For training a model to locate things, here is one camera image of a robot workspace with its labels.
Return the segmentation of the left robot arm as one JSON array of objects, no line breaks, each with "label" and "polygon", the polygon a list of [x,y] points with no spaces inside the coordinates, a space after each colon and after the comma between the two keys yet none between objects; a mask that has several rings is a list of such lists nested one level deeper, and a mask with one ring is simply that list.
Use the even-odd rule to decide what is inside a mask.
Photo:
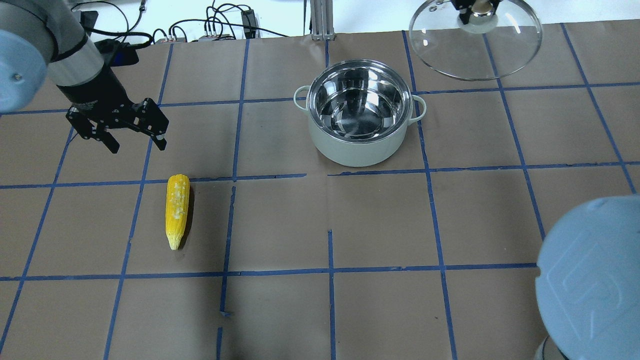
[{"label": "left robot arm", "polygon": [[130,100],[111,66],[62,0],[1,2],[1,112],[23,109],[46,78],[70,101],[66,118],[83,139],[120,144],[109,129],[135,125],[146,107]]}]

